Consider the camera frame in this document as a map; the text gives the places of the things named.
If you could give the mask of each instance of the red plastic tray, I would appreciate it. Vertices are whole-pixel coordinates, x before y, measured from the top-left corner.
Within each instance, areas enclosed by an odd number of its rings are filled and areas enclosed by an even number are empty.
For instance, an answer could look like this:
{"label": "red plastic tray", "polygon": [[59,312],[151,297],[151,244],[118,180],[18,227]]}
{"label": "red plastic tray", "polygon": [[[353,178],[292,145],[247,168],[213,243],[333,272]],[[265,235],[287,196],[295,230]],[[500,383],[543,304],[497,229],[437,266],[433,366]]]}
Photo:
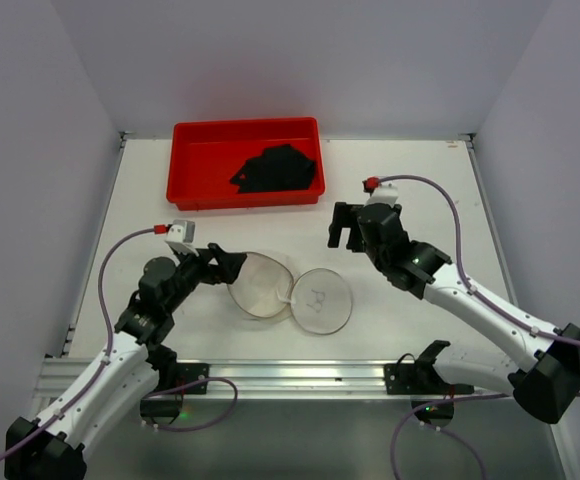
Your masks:
{"label": "red plastic tray", "polygon": [[[237,193],[230,178],[264,148],[289,143],[314,160],[307,190]],[[319,132],[314,118],[178,123],[174,127],[166,198],[179,210],[317,203],[325,191]]]}

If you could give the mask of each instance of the cable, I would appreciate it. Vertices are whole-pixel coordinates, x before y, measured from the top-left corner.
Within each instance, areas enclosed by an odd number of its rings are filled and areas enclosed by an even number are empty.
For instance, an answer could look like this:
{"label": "cable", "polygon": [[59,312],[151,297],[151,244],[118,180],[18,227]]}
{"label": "cable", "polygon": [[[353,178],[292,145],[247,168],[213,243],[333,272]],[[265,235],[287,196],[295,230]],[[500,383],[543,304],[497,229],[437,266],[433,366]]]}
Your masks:
{"label": "cable", "polygon": [[[101,267],[99,269],[99,278],[98,278],[98,282],[97,282],[97,287],[98,287],[98,292],[99,292],[99,304],[101,305],[101,311],[103,313],[103,319],[106,323],[106,332],[107,332],[107,336],[108,336],[107,343],[106,343],[106,356],[110,356],[110,353],[112,352],[112,337],[113,337],[112,322],[110,321],[110,315],[108,315],[108,309],[106,308],[105,300],[103,298],[103,275],[105,273],[106,266],[108,265],[108,262],[110,261],[110,257],[112,257],[112,254],[121,245],[126,243],[128,240],[130,240],[134,237],[138,237],[140,235],[145,235],[147,233],[157,233],[157,232],[158,232],[157,226],[155,226],[153,228],[146,228],[143,230],[138,230],[138,231],[133,232],[129,235],[126,235],[125,237],[123,237],[121,240],[119,240],[117,243],[115,243],[112,246],[112,248],[108,251],[106,256],[103,258],[103,262],[101,262]],[[106,367],[106,363],[102,362],[99,365],[99,367],[97,368],[97,370],[94,372],[94,374],[92,375],[92,378],[88,381],[88,383],[86,383],[83,386],[83,388],[79,391],[79,393],[77,393],[74,397],[72,397],[72,399],[70,401],[66,402],[59,409],[59,411],[61,412],[61,415],[65,414],[70,408],[72,408],[72,406],[75,403],[77,403],[79,400],[81,400],[81,398],[83,398],[83,396],[88,392],[88,390],[90,390],[92,385],[94,385],[94,383],[99,379],[99,377],[103,373],[103,370],[105,369],[105,367]],[[10,455],[18,452],[26,445],[28,445],[32,440],[34,440],[36,437],[38,437],[43,432],[45,432],[48,429],[48,427],[50,427],[50,425],[52,425],[54,422],[56,422],[60,417],[61,416],[53,415],[52,417],[50,417],[48,419],[48,421],[46,423],[39,426],[39,428],[37,428],[37,430],[35,430],[33,433],[31,433],[26,438],[21,440],[19,443],[13,445],[8,450],[3,452],[0,455],[0,462],[5,460],[6,458],[8,458]]]}
{"label": "cable", "polygon": [[412,357],[412,360],[416,360],[415,356],[412,355],[411,353],[404,353],[403,355],[401,355],[399,357],[399,360],[397,360],[397,363],[394,364],[395,372],[399,368],[399,365],[401,365],[401,362],[403,362],[406,359],[406,357]]}
{"label": "cable", "polygon": [[[184,384],[185,384],[185,380],[177,381],[178,387],[183,386]],[[177,418],[179,418],[179,415],[181,415],[181,412],[183,411],[183,393],[182,392],[180,392],[179,395],[175,395],[175,397],[174,397],[175,401],[177,401],[178,398],[179,398],[179,400],[178,400],[179,409],[178,409],[177,413],[175,413],[172,416],[172,418],[168,422],[168,425],[172,425],[174,422],[176,422]],[[150,418],[150,421],[153,424],[157,423],[157,421],[155,420],[155,417],[148,417],[148,418]]]}
{"label": "cable", "polygon": [[194,382],[190,382],[190,383],[188,383],[186,385],[182,385],[180,387],[171,388],[169,390],[163,390],[161,392],[149,393],[144,398],[158,397],[161,395],[172,395],[173,393],[183,392],[186,388],[193,388],[193,387],[196,387],[198,385],[204,385],[204,384],[210,383],[210,382],[225,383],[227,385],[230,385],[230,387],[232,387],[232,390],[234,391],[234,396],[232,397],[232,402],[230,402],[230,405],[228,406],[228,408],[221,415],[218,415],[217,417],[213,418],[212,420],[210,420],[206,423],[202,423],[201,425],[195,425],[193,427],[171,427],[169,425],[158,425],[155,422],[152,422],[152,424],[155,425],[159,430],[165,430],[166,432],[186,433],[186,432],[196,432],[199,430],[203,430],[205,428],[213,427],[216,424],[218,424],[218,423],[222,422],[223,420],[225,420],[226,418],[228,418],[230,415],[232,415],[232,412],[234,411],[234,408],[237,405],[237,400],[239,398],[239,389],[234,384],[234,382],[232,382],[232,380],[229,380],[229,379],[223,378],[223,377],[208,377],[208,378],[204,378],[202,380],[196,380]]}
{"label": "cable", "polygon": [[[429,178],[426,178],[426,177],[420,177],[418,175],[391,175],[389,177],[383,177],[383,178],[378,179],[379,183],[389,182],[392,180],[414,180],[417,182],[425,183],[427,185],[430,185],[434,189],[436,189],[446,199],[446,201],[448,202],[448,206],[450,207],[450,210],[452,211],[452,217],[454,219],[457,271],[459,272],[459,277],[461,278],[461,281],[466,286],[466,288],[472,289],[472,287],[473,287],[472,283],[470,283],[470,279],[468,279],[468,275],[466,274],[466,271],[463,267],[463,253],[462,253],[462,248],[461,248],[461,244],[462,244],[462,242],[461,242],[461,222],[459,220],[459,212],[457,211],[457,207],[455,206],[454,202],[452,201],[452,197],[450,197],[450,194],[441,185],[439,185],[435,181],[430,180]],[[496,303],[492,302],[486,295],[479,292],[479,290],[474,289],[472,293],[474,294],[475,298],[479,299],[479,301],[481,301],[484,305],[486,305],[488,308],[490,308],[493,312],[502,316],[503,318],[505,318],[510,323],[517,326],[518,328],[521,328],[522,330],[525,330],[527,332],[532,332],[532,328],[529,325],[527,325],[523,321],[517,319],[516,317],[514,317],[514,315],[511,315],[508,312],[506,312],[505,310],[503,310]],[[553,333],[548,333],[548,332],[543,332],[543,331],[533,332],[533,335],[535,333],[538,337],[547,338],[547,339],[555,341],[555,342],[566,343],[568,345],[573,345],[575,347],[580,348],[580,340],[574,340],[571,338],[563,338],[563,337],[560,337],[559,335],[555,335]]]}
{"label": "cable", "polygon": [[[390,465],[392,466],[392,474],[394,475],[394,478],[396,480],[403,479],[403,477],[401,476],[401,472],[399,471],[398,464],[397,464],[396,445],[397,445],[397,438],[399,437],[399,433],[401,433],[401,430],[403,430],[403,427],[405,426],[406,422],[408,421],[408,419],[410,417],[412,417],[417,412],[424,410],[428,407],[435,407],[435,406],[444,405],[447,403],[463,403],[463,402],[472,402],[472,401],[476,401],[476,400],[495,400],[495,399],[505,398],[505,397],[506,397],[506,395],[504,395],[503,393],[497,393],[497,394],[488,394],[488,395],[473,395],[470,397],[460,397],[460,398],[454,398],[454,399],[448,398],[448,399],[442,399],[442,400],[432,400],[428,403],[424,403],[424,404],[419,405],[418,407],[410,410],[407,414],[405,414],[401,418],[401,421],[395,427],[394,432],[392,433],[392,439],[390,441]],[[427,425],[427,424],[424,424],[424,425],[426,427],[437,430],[437,428],[434,426]],[[449,430],[444,430],[444,429],[439,429],[437,431],[457,440],[459,443],[461,443],[463,446],[465,446],[468,450],[470,450],[470,452],[472,453],[474,458],[477,460],[477,463],[479,464],[479,470],[481,471],[482,480],[487,479],[485,463],[484,463],[483,459],[481,458],[481,456],[479,455],[479,453],[474,449],[474,447],[472,447],[468,442],[466,442],[463,438],[461,438],[459,435],[457,435],[454,432],[451,432]]]}

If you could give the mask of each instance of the white platform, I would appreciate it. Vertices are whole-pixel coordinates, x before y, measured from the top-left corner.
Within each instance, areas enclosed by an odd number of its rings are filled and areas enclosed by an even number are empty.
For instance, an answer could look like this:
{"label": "white platform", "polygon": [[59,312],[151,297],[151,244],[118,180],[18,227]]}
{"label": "white platform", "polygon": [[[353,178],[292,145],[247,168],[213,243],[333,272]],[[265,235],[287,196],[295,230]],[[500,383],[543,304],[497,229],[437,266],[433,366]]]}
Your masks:
{"label": "white platform", "polygon": [[[93,357],[105,342],[96,277],[110,246],[129,232],[177,217],[197,222],[197,245],[216,242],[226,251],[276,250],[292,257],[302,272],[316,267],[339,272],[354,294],[348,325],[335,335],[316,337],[301,331],[291,319],[280,323],[247,319],[225,286],[200,286],[176,312],[176,326],[165,342],[180,358],[391,359],[405,352],[418,354],[436,339],[495,348],[453,316],[391,287],[365,255],[353,254],[343,245],[337,250],[326,247],[334,202],[363,203],[367,195],[362,191],[362,179],[398,173],[427,176],[441,183],[455,200],[464,229],[469,273],[507,298],[464,143],[324,140],[321,147],[326,193],[317,205],[210,212],[179,212],[166,201],[170,146],[169,140],[129,140],[126,145],[79,313],[71,357]],[[399,187],[403,225],[411,238],[432,243],[454,256],[452,218],[441,196],[414,182],[402,182]],[[163,237],[155,236],[134,239],[117,252],[105,283],[113,321],[137,288],[144,264],[168,254]]]}

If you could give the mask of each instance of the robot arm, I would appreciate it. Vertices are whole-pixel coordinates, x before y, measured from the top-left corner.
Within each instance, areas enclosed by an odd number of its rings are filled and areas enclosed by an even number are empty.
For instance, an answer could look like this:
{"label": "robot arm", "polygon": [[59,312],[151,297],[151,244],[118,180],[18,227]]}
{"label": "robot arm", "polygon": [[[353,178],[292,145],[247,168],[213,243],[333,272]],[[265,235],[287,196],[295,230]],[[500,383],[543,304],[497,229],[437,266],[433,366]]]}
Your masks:
{"label": "robot arm", "polygon": [[[455,384],[487,388],[513,395],[539,420],[558,422],[580,391],[580,348],[533,332],[580,340],[580,329],[570,324],[560,330],[533,318],[472,279],[466,286],[448,255],[428,243],[410,240],[401,225],[396,188],[371,183],[365,182],[371,194],[365,205],[335,204],[328,246],[338,247],[342,229],[349,228],[348,250],[365,252],[393,286],[449,311],[501,350],[491,354],[437,340],[413,365],[399,366],[399,380],[430,391]],[[483,304],[473,294],[475,289],[523,320],[531,331],[517,328]]]}
{"label": "robot arm", "polygon": [[[6,459],[7,479],[83,479],[86,460],[99,440],[157,386],[175,386],[170,382],[177,355],[162,345],[174,326],[173,312],[200,283],[233,283],[246,259],[246,254],[226,253],[216,244],[195,249],[193,232],[192,222],[169,227],[166,243],[179,263],[158,257],[146,264],[139,289],[114,326],[110,353],[102,348],[60,398],[33,421],[19,418],[8,429],[6,448],[26,439],[28,443]],[[58,419],[38,432],[53,417]]]}

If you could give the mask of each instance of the black cloth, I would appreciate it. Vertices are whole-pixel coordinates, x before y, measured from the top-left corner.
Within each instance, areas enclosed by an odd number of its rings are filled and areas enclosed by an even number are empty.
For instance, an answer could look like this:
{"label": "black cloth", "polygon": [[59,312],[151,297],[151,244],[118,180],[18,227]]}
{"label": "black cloth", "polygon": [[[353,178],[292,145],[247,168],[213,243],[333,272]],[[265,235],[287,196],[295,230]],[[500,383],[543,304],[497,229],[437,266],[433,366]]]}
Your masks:
{"label": "black cloth", "polygon": [[314,160],[286,144],[266,148],[258,157],[246,160],[230,183],[239,186],[238,193],[307,190],[315,172]]}

